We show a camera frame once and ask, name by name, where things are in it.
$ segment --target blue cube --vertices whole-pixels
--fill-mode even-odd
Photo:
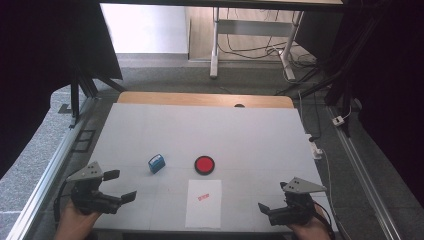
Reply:
[[[150,159],[149,168],[153,174],[157,173],[163,167],[165,167],[165,159],[163,159],[162,155],[158,154]]]

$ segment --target wooden edge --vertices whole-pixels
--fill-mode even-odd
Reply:
[[[294,108],[286,96],[226,95],[199,93],[123,92],[118,103],[234,107]]]

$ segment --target red button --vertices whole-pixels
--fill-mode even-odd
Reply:
[[[215,162],[209,156],[201,156],[194,162],[194,168],[200,175],[208,175],[213,172],[215,168]]]

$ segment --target sheet of paper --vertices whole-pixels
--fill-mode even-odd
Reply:
[[[189,180],[187,228],[221,228],[221,180]]]

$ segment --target table surface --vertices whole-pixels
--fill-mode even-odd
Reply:
[[[234,108],[237,103],[246,108]],[[158,153],[166,166],[152,174],[147,162]],[[194,170],[201,155],[216,162],[208,176]],[[134,202],[116,215],[102,215],[96,229],[289,231],[271,226],[258,202],[285,207],[279,183],[293,177],[321,184],[299,114],[287,97],[125,92],[112,107],[92,161],[103,171],[121,170],[118,179],[102,183],[104,193],[137,190]],[[189,180],[222,181],[219,229],[185,227]],[[329,209],[325,193],[312,196]]]

